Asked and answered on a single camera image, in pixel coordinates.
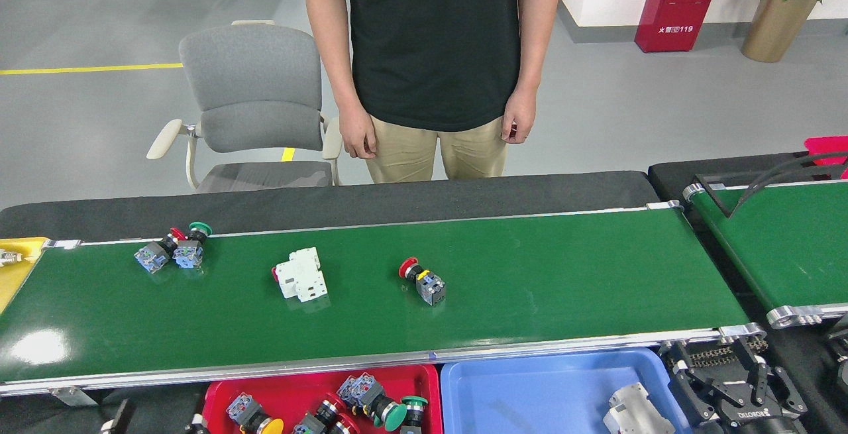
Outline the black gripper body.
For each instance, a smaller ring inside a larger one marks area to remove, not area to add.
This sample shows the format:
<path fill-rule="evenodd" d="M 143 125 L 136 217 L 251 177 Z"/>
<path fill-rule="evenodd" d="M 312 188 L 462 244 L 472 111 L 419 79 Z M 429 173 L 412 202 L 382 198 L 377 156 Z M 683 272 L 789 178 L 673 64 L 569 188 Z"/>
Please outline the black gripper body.
<path fill-rule="evenodd" d="M 788 401 L 768 402 L 763 406 L 737 407 L 727 400 L 717 403 L 719 424 L 724 433 L 800 433 L 794 420 L 806 413 L 806 405 Z"/>

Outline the person's left hand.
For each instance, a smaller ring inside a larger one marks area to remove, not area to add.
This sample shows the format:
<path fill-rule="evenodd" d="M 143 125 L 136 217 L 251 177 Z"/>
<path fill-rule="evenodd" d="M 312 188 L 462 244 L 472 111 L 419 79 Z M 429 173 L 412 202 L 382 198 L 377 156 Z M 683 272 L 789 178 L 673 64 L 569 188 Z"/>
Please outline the person's left hand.
<path fill-rule="evenodd" d="M 502 117 L 501 138 L 506 144 L 523 144 L 532 132 L 537 114 L 538 89 L 518 87 L 509 97 Z"/>

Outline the person's right hand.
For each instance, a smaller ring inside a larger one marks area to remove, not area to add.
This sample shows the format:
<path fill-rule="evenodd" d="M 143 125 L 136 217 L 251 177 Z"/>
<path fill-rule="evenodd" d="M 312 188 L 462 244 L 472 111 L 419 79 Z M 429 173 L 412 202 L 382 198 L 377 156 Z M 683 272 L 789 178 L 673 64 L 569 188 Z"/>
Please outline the person's right hand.
<path fill-rule="evenodd" d="M 378 155 L 372 116 L 360 103 L 340 105 L 339 120 L 343 148 L 350 157 L 367 160 Z"/>

